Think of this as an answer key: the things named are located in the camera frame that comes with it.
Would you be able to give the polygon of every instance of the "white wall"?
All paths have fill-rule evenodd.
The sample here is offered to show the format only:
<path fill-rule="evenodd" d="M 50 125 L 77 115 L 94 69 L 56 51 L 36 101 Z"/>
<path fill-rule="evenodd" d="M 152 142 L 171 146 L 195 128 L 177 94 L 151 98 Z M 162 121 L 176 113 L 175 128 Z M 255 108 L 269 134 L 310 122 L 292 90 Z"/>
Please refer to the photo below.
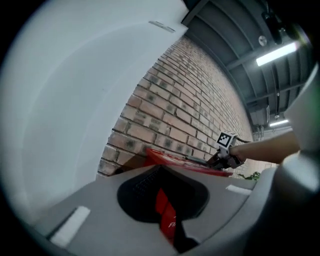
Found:
<path fill-rule="evenodd" d="M 278 164 L 271 163 L 271 162 L 264 162 L 264 161 L 256 161 L 256 162 L 257 162 L 256 172 L 258 172 L 258 173 L 261 173 L 265 169 L 273 168 L 273 167 L 277 167 L 278 166 Z"/>
<path fill-rule="evenodd" d="M 21 218 L 94 181 L 123 106 L 187 12 L 181 0 L 49 1 L 28 21 L 0 77 L 1 174 Z"/>

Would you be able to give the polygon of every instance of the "gray surface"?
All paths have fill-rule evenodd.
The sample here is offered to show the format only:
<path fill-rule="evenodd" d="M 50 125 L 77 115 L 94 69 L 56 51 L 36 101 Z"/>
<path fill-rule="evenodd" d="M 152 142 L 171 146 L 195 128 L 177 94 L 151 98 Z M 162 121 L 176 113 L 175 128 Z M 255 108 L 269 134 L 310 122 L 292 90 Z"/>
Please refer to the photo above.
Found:
<path fill-rule="evenodd" d="M 307 47 L 259 67 L 256 58 L 282 45 L 275 45 L 262 18 L 262 0 L 201 0 L 183 20 L 186 35 L 202 47 L 233 83 L 248 112 L 270 106 L 270 119 L 283 113 L 298 96 L 315 61 Z M 259 44 L 259 36 L 267 45 Z M 284 36 L 283 44 L 293 42 Z M 258 112 L 264 120 L 263 112 Z"/>
<path fill-rule="evenodd" d="M 302 150 L 283 160 L 273 182 L 279 199 L 302 205 L 320 191 L 319 155 Z"/>
<path fill-rule="evenodd" d="M 257 222 L 268 199 L 275 171 L 275 168 L 264 170 L 253 192 L 236 215 L 217 233 L 212 234 L 212 236 L 201 245 L 187 251 L 183 255 L 242 255 L 248 232 Z"/>
<path fill-rule="evenodd" d="M 148 169 L 139 168 L 88 184 L 55 205 L 35 229 L 46 235 L 75 207 L 85 206 L 91 213 L 67 247 L 69 252 L 77 256 L 175 255 L 158 224 L 133 220 L 117 201 L 119 186 Z"/>
<path fill-rule="evenodd" d="M 171 166 L 173 170 L 187 175 L 207 187 L 210 200 L 199 217 L 182 222 L 187 237 L 202 243 L 213 233 L 223 227 L 241 208 L 248 196 L 226 190 L 229 185 L 252 190 L 256 181 L 219 177 L 197 173 Z"/>
<path fill-rule="evenodd" d="M 56 246 L 55 244 L 49 242 L 43 235 L 39 234 L 28 224 L 24 223 L 23 226 L 27 234 L 33 238 L 33 241 L 35 242 L 34 245 L 40 246 L 46 255 L 74 256 L 73 254 L 69 253 L 65 249 L 62 249 Z"/>
<path fill-rule="evenodd" d="M 301 150 L 320 150 L 320 71 L 314 67 L 303 91 L 285 112 Z"/>

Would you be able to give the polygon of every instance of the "fluorescent light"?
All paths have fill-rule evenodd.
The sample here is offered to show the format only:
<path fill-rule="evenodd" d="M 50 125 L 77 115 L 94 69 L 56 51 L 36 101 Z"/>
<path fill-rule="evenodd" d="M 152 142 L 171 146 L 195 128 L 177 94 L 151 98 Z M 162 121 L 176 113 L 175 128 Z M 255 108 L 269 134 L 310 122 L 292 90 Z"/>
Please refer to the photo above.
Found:
<path fill-rule="evenodd" d="M 272 52 L 267 53 L 266 55 L 257 58 L 256 59 L 256 63 L 258 64 L 258 66 L 262 66 L 263 64 L 266 64 L 268 62 L 272 62 L 282 56 L 285 56 L 287 54 L 293 53 L 295 52 L 299 47 L 299 43 L 298 42 L 292 42 L 284 47 L 281 47 L 277 50 L 274 50 Z"/>
<path fill-rule="evenodd" d="M 282 124 L 285 124 L 285 123 L 288 123 L 289 121 L 288 120 L 283 120 L 283 121 L 279 121 L 279 122 L 274 122 L 274 123 L 270 123 L 270 127 L 271 126 L 278 126 L 278 125 L 282 125 Z"/>

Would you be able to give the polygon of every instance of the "metal beam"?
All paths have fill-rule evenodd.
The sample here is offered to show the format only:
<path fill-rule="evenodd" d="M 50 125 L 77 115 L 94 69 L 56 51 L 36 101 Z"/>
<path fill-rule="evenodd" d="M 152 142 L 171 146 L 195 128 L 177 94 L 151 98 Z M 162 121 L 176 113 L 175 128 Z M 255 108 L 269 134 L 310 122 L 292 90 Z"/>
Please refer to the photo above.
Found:
<path fill-rule="evenodd" d="M 289 57 L 285 57 L 286 60 L 286 65 L 288 67 L 288 74 L 289 74 L 289 85 L 291 85 L 292 83 L 292 78 L 291 78 L 291 68 L 290 68 L 290 61 L 289 61 Z"/>
<path fill-rule="evenodd" d="M 268 41 L 273 40 L 271 32 L 261 17 L 260 8 L 257 9 L 253 6 L 254 1 L 251 0 L 236 0 L 238 4 L 248 13 L 248 16 L 251 17 L 253 22 L 256 24 L 258 29 L 261 32 L 261 35 L 265 35 Z"/>
<path fill-rule="evenodd" d="M 263 67 L 261 67 L 261 72 L 262 72 L 263 79 L 264 79 L 264 84 L 265 84 L 265 88 L 266 88 L 266 93 L 268 94 L 268 93 L 269 93 L 269 88 L 268 88 L 267 79 L 266 79 L 266 76 L 265 76 Z M 269 106 L 269 105 L 270 105 L 270 103 L 269 103 L 269 97 L 266 98 L 266 101 L 267 101 L 267 104 L 268 104 L 268 106 Z"/>
<path fill-rule="evenodd" d="M 290 93 L 291 93 L 291 90 L 288 90 L 287 94 L 286 94 L 286 103 L 285 103 L 285 108 L 286 109 L 289 108 Z"/>
<path fill-rule="evenodd" d="M 285 112 L 286 110 L 287 110 L 286 107 L 282 107 L 282 108 L 279 109 L 278 114 L 281 114 L 281 113 Z M 270 111 L 270 116 L 271 116 L 271 115 L 275 115 L 275 114 L 276 114 L 276 110 Z"/>
<path fill-rule="evenodd" d="M 296 89 L 296 92 L 295 92 L 295 98 L 297 98 L 299 96 L 299 93 L 300 93 L 300 87 L 298 87 Z"/>
<path fill-rule="evenodd" d="M 271 64 L 271 73 L 272 73 L 272 77 L 273 77 L 273 84 L 274 84 L 274 96 L 275 96 L 275 111 L 277 112 L 278 110 L 278 105 L 279 105 L 279 99 L 277 96 L 277 93 L 280 94 L 279 92 L 279 88 L 277 88 L 277 81 L 276 81 L 276 76 L 275 76 L 275 72 L 277 72 L 277 67 L 275 66 L 275 63 L 273 62 Z"/>
<path fill-rule="evenodd" d="M 283 40 L 283 44 L 289 44 L 292 43 L 292 40 Z M 234 60 L 226 65 L 228 70 L 232 70 L 236 68 L 237 66 L 251 61 L 252 59 L 256 59 L 256 57 L 260 55 L 264 55 L 266 52 L 272 52 L 275 51 L 279 48 L 283 47 L 283 45 L 266 45 L 266 46 L 261 46 L 260 48 L 257 48 L 255 50 L 249 51 L 246 54 L 242 55 L 239 59 Z"/>
<path fill-rule="evenodd" d="M 300 69 L 300 72 L 301 72 L 301 76 L 302 76 L 302 73 L 303 73 L 303 70 L 302 70 L 302 67 L 304 68 L 305 70 L 305 74 L 307 77 L 309 77 L 310 73 L 312 70 L 310 70 L 310 62 L 308 60 L 308 50 L 307 50 L 307 47 L 306 46 L 301 46 L 299 49 L 299 57 L 300 57 L 300 63 L 301 63 L 301 69 Z M 305 61 L 305 65 L 302 65 L 302 58 L 304 57 L 304 60 Z"/>
<path fill-rule="evenodd" d="M 277 68 L 277 63 L 276 63 L 276 62 L 273 63 L 273 67 L 274 67 L 274 72 L 275 72 L 275 77 L 276 77 L 276 91 L 279 92 L 279 94 L 276 93 L 276 99 L 277 99 L 277 102 L 276 102 L 276 110 L 277 110 L 278 113 L 279 113 L 281 86 L 280 86 L 280 79 L 279 79 L 278 68 Z"/>
<path fill-rule="evenodd" d="M 235 48 L 231 45 L 231 43 L 227 40 L 227 38 L 222 34 L 222 33 L 220 33 L 219 32 L 219 30 L 216 28 L 216 27 L 214 27 L 214 25 L 212 25 L 210 22 L 208 22 L 205 18 L 203 18 L 203 17 L 201 17 L 200 15 L 196 15 L 196 17 L 199 19 L 199 20 L 201 20 L 203 23 L 205 23 L 207 26 L 209 26 L 227 45 L 228 45 L 228 47 L 231 49 L 231 51 L 233 52 L 233 54 L 237 57 L 237 58 L 239 58 L 239 55 L 238 55 L 238 53 L 237 53 L 237 51 L 235 50 Z M 252 90 L 253 90 L 253 93 L 254 93 L 254 96 L 255 97 L 257 97 L 257 93 L 256 93 L 256 90 L 255 90 L 255 88 L 254 88 L 254 84 L 252 83 L 252 80 L 251 80 L 251 78 L 250 78 L 250 76 L 249 76 L 249 74 L 248 74 L 248 71 L 247 71 L 247 69 L 243 66 L 243 69 L 244 69 L 244 71 L 245 71 L 245 73 L 246 73 L 246 76 L 248 77 L 248 79 L 249 79 L 249 82 L 250 82 L 250 85 L 251 85 L 251 88 L 252 88 Z"/>
<path fill-rule="evenodd" d="M 232 18 L 232 16 L 230 16 L 226 11 L 225 9 L 220 5 L 218 4 L 217 2 L 213 2 L 213 1 L 210 1 L 210 4 L 212 4 L 213 6 L 215 6 L 216 8 L 218 8 L 226 17 L 229 18 L 229 20 L 231 20 L 233 22 L 233 24 L 238 28 L 238 30 L 240 30 L 240 32 L 244 35 L 245 39 L 248 41 L 251 49 L 254 49 L 254 45 L 251 43 L 249 37 L 247 36 L 247 34 L 245 33 L 245 31 L 241 28 L 241 26 L 237 23 L 237 21 Z"/>
<path fill-rule="evenodd" d="M 299 81 L 301 81 L 302 80 L 302 60 L 301 60 L 301 50 L 300 49 L 298 49 L 297 51 L 296 51 L 296 53 L 297 53 L 297 62 L 298 62 L 298 67 L 299 67 Z"/>
<path fill-rule="evenodd" d="M 198 4 L 184 17 L 181 23 L 187 27 L 192 19 L 198 14 L 198 12 L 201 11 L 203 7 L 205 7 L 208 2 L 209 0 L 201 0 L 198 2 Z"/>
<path fill-rule="evenodd" d="M 251 106 L 248 109 L 250 112 L 255 112 L 255 111 L 259 111 L 261 109 L 266 109 L 267 107 L 268 107 L 267 104 L 261 104 L 261 105 Z"/>
<path fill-rule="evenodd" d="M 304 86 L 306 82 L 300 82 L 300 83 L 296 83 L 296 84 L 292 84 L 290 86 L 285 86 L 283 87 L 281 90 L 280 90 L 280 93 L 282 92 L 286 92 L 288 90 L 291 90 L 291 89 L 294 89 L 294 88 L 299 88 L 301 86 Z M 250 99 L 247 99 L 246 100 L 246 104 L 249 104 L 251 102 L 256 102 L 256 101 L 259 101 L 259 100 L 262 100 L 262 99 L 265 99 L 265 98 L 268 98 L 272 95 L 276 94 L 276 92 L 271 92 L 271 93 L 266 93 L 266 94 L 263 94 L 263 95 L 260 95 L 258 97 L 255 97 L 255 98 L 250 98 Z"/>
<path fill-rule="evenodd" d="M 296 93 L 297 93 L 298 88 L 289 90 L 290 95 L 289 95 L 289 103 L 288 105 L 290 106 L 292 104 L 292 102 L 294 102 L 294 100 L 296 99 Z"/>
<path fill-rule="evenodd" d="M 308 60 L 308 63 L 309 63 L 309 65 L 308 65 L 308 67 L 309 67 L 308 76 L 310 76 L 312 70 L 314 69 L 314 67 L 316 65 L 316 61 L 314 59 L 313 50 L 310 49 L 309 47 L 306 47 L 306 50 L 307 50 L 307 60 Z"/>
<path fill-rule="evenodd" d="M 269 9 L 268 9 L 268 2 L 267 1 L 262 1 L 262 0 L 258 0 L 257 1 L 259 3 L 259 5 L 266 11 L 266 12 L 269 12 Z"/>

